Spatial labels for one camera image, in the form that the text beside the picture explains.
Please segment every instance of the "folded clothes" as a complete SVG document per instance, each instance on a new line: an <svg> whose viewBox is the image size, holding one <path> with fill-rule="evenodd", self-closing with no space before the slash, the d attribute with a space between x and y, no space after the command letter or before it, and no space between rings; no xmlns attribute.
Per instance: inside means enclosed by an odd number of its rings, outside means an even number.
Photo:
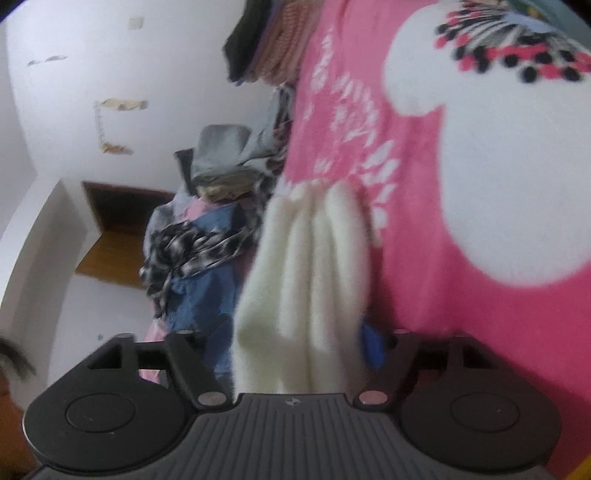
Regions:
<svg viewBox="0 0 591 480"><path fill-rule="evenodd" d="M271 5L272 0L246 0L241 18L223 46L231 82L242 78L252 61L271 14Z"/></svg>
<svg viewBox="0 0 591 480"><path fill-rule="evenodd" d="M277 36L281 31L281 22L279 18L281 16L281 8L284 5L284 0L274 0L273 5L271 6L271 13L269 15L269 20L265 26L265 30L263 30L261 34L261 38L259 39L259 43L256 47L256 51L252 56L252 60L246 69L246 72L242 76L240 80L236 83L237 86L240 86L243 82L256 82L258 80L257 76L254 73L254 67L256 66L257 62L261 58L263 51L265 50L265 46L273 44Z"/></svg>
<svg viewBox="0 0 591 480"><path fill-rule="evenodd" d="M239 205L230 204L205 214L199 226L184 222L168 225L152 234L150 254L139 275L148 297L154 302L154 317L161 317L166 311L175 278L191 277L222 265L250 245L253 229L246 226L245 220L233 221L231 228L224 228L219 221L224 215L232 219L245 218Z"/></svg>
<svg viewBox="0 0 591 480"><path fill-rule="evenodd" d="M265 63L255 67L255 73L267 83L280 85L287 81L291 62L314 9L315 5L309 0L295 0L283 7L281 34L273 45L272 54Z"/></svg>
<svg viewBox="0 0 591 480"><path fill-rule="evenodd" d="M275 90L267 123L251 132L243 125L208 125L197 147L175 153L187 190L208 202L235 200L251 192L260 176L277 177L287 155L295 91Z"/></svg>

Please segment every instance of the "blue clothing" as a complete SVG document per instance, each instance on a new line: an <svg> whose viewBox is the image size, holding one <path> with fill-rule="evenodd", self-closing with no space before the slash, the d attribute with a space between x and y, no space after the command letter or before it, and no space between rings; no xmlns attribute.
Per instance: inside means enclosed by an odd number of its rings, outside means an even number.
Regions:
<svg viewBox="0 0 591 480"><path fill-rule="evenodd" d="M372 372L377 372L386 361L386 341L384 335L364 320L361 326L363 357Z"/></svg>
<svg viewBox="0 0 591 480"><path fill-rule="evenodd" d="M212 229L240 229L246 225L242 208L220 207L193 222ZM235 261L228 261L192 277L174 278L168 296L166 325L170 331L193 330L207 334L203 363L211 369L227 394L232 394L232 316L241 289Z"/></svg>

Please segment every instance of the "pink clothing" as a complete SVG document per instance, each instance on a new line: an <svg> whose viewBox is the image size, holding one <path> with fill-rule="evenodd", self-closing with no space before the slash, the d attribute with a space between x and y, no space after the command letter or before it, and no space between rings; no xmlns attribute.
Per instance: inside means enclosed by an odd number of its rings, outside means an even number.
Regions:
<svg viewBox="0 0 591 480"><path fill-rule="evenodd" d="M166 337L166 325L161 319L152 320L152 324L146 333L144 342L161 342ZM160 370L140 370L139 376L145 380L160 383L158 380L158 374Z"/></svg>
<svg viewBox="0 0 591 480"><path fill-rule="evenodd" d="M508 359L560 410L549 467L565 476L591 453L591 85L566 70L525 83L525 57L522 77L493 56L456 62L462 43L437 35L462 5L326 1L279 190L356 186L375 316Z"/></svg>
<svg viewBox="0 0 591 480"><path fill-rule="evenodd" d="M178 221L185 222L189 220L192 222L193 220L197 220L204 213L211 212L218 207L219 205L207 203L201 198L195 197L185 210L184 215Z"/></svg>

